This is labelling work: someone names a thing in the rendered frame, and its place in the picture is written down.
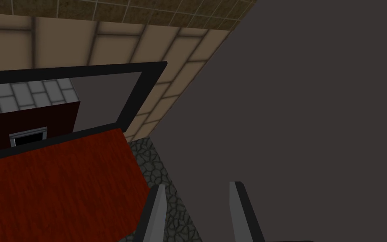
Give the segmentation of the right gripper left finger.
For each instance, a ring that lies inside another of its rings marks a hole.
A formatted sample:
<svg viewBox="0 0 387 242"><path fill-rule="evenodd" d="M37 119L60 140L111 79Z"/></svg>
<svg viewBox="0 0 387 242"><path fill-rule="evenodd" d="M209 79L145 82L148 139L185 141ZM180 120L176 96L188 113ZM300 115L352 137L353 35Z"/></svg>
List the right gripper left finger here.
<svg viewBox="0 0 387 242"><path fill-rule="evenodd" d="M165 186L156 184L149 190L134 242L163 242L167 214Z"/></svg>

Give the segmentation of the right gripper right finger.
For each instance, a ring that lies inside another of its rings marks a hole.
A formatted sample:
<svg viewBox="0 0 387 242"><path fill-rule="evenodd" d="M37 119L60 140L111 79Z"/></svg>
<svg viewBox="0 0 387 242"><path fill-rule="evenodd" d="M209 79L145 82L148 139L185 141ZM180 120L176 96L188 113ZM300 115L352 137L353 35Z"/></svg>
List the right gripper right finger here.
<svg viewBox="0 0 387 242"><path fill-rule="evenodd" d="M235 242L265 242L246 188L241 181L229 183L229 206Z"/></svg>

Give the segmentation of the silver framed black picture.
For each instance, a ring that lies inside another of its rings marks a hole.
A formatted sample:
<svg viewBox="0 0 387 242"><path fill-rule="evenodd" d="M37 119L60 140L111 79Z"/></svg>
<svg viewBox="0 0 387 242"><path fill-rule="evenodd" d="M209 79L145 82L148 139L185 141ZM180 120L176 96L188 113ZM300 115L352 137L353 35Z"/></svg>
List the silver framed black picture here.
<svg viewBox="0 0 387 242"><path fill-rule="evenodd" d="M30 129L9 135L11 147L24 145L32 142L45 140L47 138L47 127Z"/></svg>

